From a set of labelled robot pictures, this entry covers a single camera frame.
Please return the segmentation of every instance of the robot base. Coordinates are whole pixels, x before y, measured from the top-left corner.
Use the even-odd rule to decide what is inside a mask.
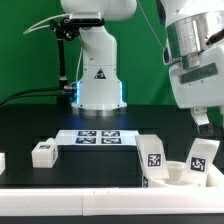
[[[92,117],[108,117],[108,116],[115,116],[118,114],[124,114],[127,112],[126,107],[119,107],[116,109],[105,109],[105,110],[93,110],[93,109],[84,109],[80,107],[74,107],[72,105],[72,111],[74,114],[80,114],[85,116],[92,116]]]

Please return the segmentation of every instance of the cable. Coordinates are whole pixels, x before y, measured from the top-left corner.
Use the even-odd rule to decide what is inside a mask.
[[[155,31],[154,31],[152,25],[150,24],[150,22],[149,22],[149,20],[148,20],[148,18],[147,18],[147,16],[146,16],[146,14],[145,14],[145,12],[144,12],[144,10],[143,10],[143,8],[142,8],[142,5],[141,5],[140,0],[137,0],[137,3],[138,3],[138,6],[139,6],[139,8],[140,8],[140,10],[141,10],[141,13],[142,13],[143,17],[145,18],[145,21],[147,22],[147,24],[148,24],[150,30],[152,31],[152,33],[153,33],[153,35],[154,35],[154,37],[155,37],[157,43],[159,44],[159,46],[161,47],[161,49],[164,51],[165,48],[164,48],[163,45],[161,44],[161,42],[160,42],[158,36],[156,35],[156,33],[155,33]]]
[[[14,96],[21,96],[21,95],[25,95],[25,94],[28,94],[28,93],[49,92],[49,91],[56,91],[56,90],[64,90],[64,87],[30,89],[30,90],[25,90],[25,91],[22,91],[22,92],[15,93],[11,96],[8,96],[7,98],[14,97]]]
[[[37,26],[39,26],[39,25],[41,25],[41,24],[43,24],[43,23],[45,23],[45,22],[48,22],[48,21],[50,21],[50,20],[52,20],[52,19],[64,18],[64,17],[68,17],[68,16],[69,16],[69,14],[62,14],[62,15],[57,15],[57,16],[49,17],[49,18],[47,18],[47,19],[44,19],[44,20],[42,20],[42,21],[40,21],[40,22],[34,24],[34,25],[31,26],[29,29],[27,29],[23,34],[28,34],[28,33],[32,32],[32,31],[38,29]]]
[[[79,37],[79,40],[80,40],[80,43],[81,43],[81,49],[80,49],[79,61],[78,61],[77,69],[76,69],[75,82],[78,82],[79,68],[80,68],[81,59],[82,59],[82,53],[83,53],[82,38]]]
[[[68,97],[73,97],[73,93],[63,93],[63,94],[47,94],[47,95],[41,95],[41,94],[32,94],[32,95],[19,95],[19,96],[11,96],[7,97],[6,99],[2,100],[0,102],[0,107],[7,103],[10,100],[18,99],[18,98],[28,98],[28,97],[58,97],[58,96],[68,96]]]
[[[50,27],[50,25],[39,26],[39,27],[37,27],[37,28],[33,28],[33,29],[31,29],[30,31],[28,31],[27,33],[24,33],[24,34],[28,34],[28,33],[31,33],[31,32],[33,32],[33,31],[40,30],[40,29],[44,29],[44,28],[49,28],[49,27]]]

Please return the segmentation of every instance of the warning label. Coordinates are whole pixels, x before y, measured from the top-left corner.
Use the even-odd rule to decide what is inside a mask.
[[[97,72],[95,79],[106,79],[106,76],[104,75],[102,68]]]

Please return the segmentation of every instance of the metal part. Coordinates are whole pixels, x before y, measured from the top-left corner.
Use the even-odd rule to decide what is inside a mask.
[[[183,68],[199,66],[197,55],[209,49],[207,40],[224,28],[224,12],[209,12],[182,19],[167,27],[172,60],[183,58]]]
[[[72,111],[75,114],[81,114],[91,117],[109,117],[118,114],[124,114],[127,112],[127,107],[120,107],[112,110],[89,110],[80,107],[72,107]]]

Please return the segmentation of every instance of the black cable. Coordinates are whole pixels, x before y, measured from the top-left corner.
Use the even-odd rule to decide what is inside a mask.
[[[64,90],[64,87],[50,87],[50,88],[39,88],[39,89],[30,89],[30,90],[25,90],[22,92],[15,93],[9,97],[14,97],[14,96],[20,96],[28,93],[38,93],[38,92],[50,92],[50,91],[56,91],[56,90]]]
[[[2,100],[0,102],[0,107],[7,103],[10,100],[18,99],[18,98],[26,98],[26,97],[60,97],[60,96],[67,96],[67,97],[73,97],[74,93],[63,93],[63,94],[46,94],[46,95],[41,95],[41,94],[32,94],[32,95],[18,95],[18,96],[10,96],[7,97],[6,99]]]

